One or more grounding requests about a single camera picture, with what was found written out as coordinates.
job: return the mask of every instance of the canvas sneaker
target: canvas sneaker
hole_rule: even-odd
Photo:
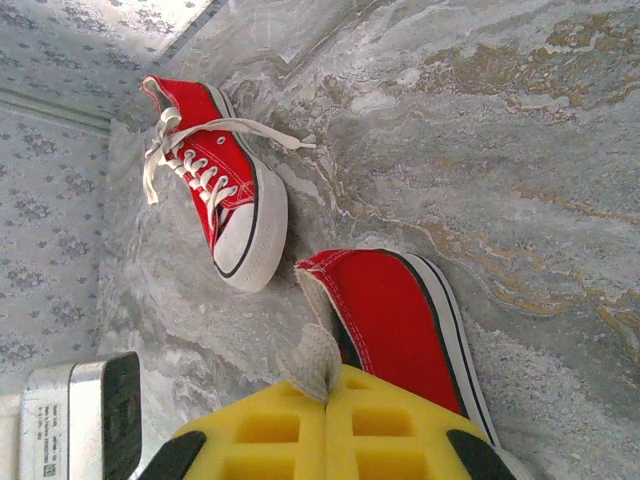
[[[299,262],[296,276],[344,363],[470,419],[499,447],[456,299],[432,262],[328,250]]]
[[[158,202],[156,167],[168,165],[187,182],[220,276],[240,290],[261,290],[284,249],[287,195],[282,180],[242,135],[267,137],[288,149],[315,145],[236,118],[229,98],[203,83],[150,75],[142,81],[142,90],[160,116],[145,154],[148,203]]]

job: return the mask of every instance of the yellow foam grid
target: yellow foam grid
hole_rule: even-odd
[[[191,422],[207,441],[185,480],[468,480],[446,432],[473,423],[343,366],[323,405],[281,382]]]

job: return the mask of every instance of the red canvas upper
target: red canvas upper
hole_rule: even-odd
[[[156,80],[162,93],[167,96],[182,116],[180,125],[170,133],[202,125],[222,117],[204,85],[196,82],[159,78],[153,75],[150,75],[150,77]],[[145,89],[144,84],[142,90],[153,99],[158,113],[161,113],[162,107],[154,94]],[[221,145],[217,143],[220,137],[225,137],[225,142]],[[209,191],[213,189],[216,180],[222,175],[226,175],[229,178],[229,187],[234,185],[238,187],[236,194],[225,198],[221,202],[224,208],[233,210],[240,205],[255,201],[255,178],[251,160],[249,160],[247,154],[231,133],[223,131],[196,132],[185,138],[184,147],[178,151],[178,158],[183,159],[184,153],[188,149],[196,152],[196,159],[206,158],[218,167],[217,175],[209,182]],[[166,157],[169,160],[174,158],[171,153],[167,154]],[[211,163],[207,163],[207,165],[198,170],[198,175],[201,175],[211,165]],[[188,183],[193,179],[193,176],[187,173],[184,179]],[[205,237],[209,247],[213,249],[218,235],[217,216],[214,216],[214,228],[210,229],[207,220],[207,209],[199,196],[201,189],[193,190],[190,188],[190,190]]]
[[[328,250],[296,268],[326,287],[366,372],[462,414],[436,313],[399,258],[378,250]]]

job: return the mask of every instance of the silver device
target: silver device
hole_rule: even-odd
[[[141,420],[135,352],[38,368],[21,395],[0,397],[0,478],[127,479]]]

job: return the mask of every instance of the marble floor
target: marble floor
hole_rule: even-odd
[[[214,274],[175,175],[144,202],[150,102],[113,123],[100,349],[141,355],[143,462],[279,378],[313,321],[296,260],[367,246],[448,276],[498,434],[538,478],[638,478],[639,24],[625,0],[225,5],[164,74],[319,148],[253,139],[291,218],[276,278],[248,295]]]

